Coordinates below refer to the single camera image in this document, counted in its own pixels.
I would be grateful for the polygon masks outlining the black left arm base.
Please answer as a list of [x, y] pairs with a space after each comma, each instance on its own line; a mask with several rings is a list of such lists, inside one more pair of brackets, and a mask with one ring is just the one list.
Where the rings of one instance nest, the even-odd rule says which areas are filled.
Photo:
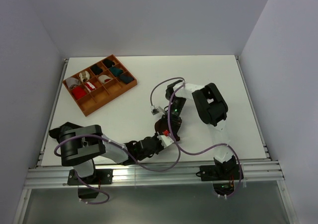
[[[112, 184], [113, 170], [112, 169], [96, 169], [93, 175], [80, 178], [74, 169], [69, 171], [67, 180], [68, 186], [78, 186], [78, 198], [80, 201], [90, 204], [98, 205], [109, 201], [110, 196], [105, 191], [101, 190], [101, 185]], [[105, 195], [104, 201], [94, 202], [93, 200], [99, 194]]]

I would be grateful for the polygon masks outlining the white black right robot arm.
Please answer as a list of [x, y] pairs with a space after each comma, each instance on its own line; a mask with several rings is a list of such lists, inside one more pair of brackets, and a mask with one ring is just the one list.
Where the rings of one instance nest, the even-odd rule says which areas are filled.
[[172, 122], [181, 124], [180, 114], [186, 100], [194, 102], [198, 116], [207, 125], [215, 146], [214, 175], [226, 179], [231, 175], [237, 165], [237, 159], [229, 148], [229, 137], [226, 128], [228, 105], [214, 83], [205, 86], [185, 83], [178, 80], [167, 86], [165, 97], [169, 100], [167, 125], [169, 136], [175, 141], [177, 130]]

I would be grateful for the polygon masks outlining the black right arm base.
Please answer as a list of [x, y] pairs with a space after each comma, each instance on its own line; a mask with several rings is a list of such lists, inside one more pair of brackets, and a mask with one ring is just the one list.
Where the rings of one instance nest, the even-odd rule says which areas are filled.
[[196, 176], [201, 181], [221, 181], [213, 184], [213, 189], [217, 195], [229, 196], [235, 191], [235, 181], [242, 181], [244, 178], [243, 171], [238, 164], [214, 164], [202, 165]]

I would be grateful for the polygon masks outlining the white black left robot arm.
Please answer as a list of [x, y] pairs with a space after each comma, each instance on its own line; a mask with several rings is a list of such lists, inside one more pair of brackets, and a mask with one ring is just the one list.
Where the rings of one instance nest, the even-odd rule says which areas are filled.
[[68, 179], [69, 185], [79, 184], [75, 173], [85, 184], [97, 184], [99, 181], [102, 184], [111, 183], [110, 172], [96, 170], [93, 161], [95, 157], [105, 157], [116, 164], [127, 166], [151, 158], [168, 146], [166, 137], [158, 134], [115, 146], [112, 141], [88, 137], [96, 135], [106, 138], [99, 125], [82, 127], [70, 122], [51, 130], [49, 134], [58, 143], [63, 143], [58, 155], [61, 157], [62, 166], [73, 167]]

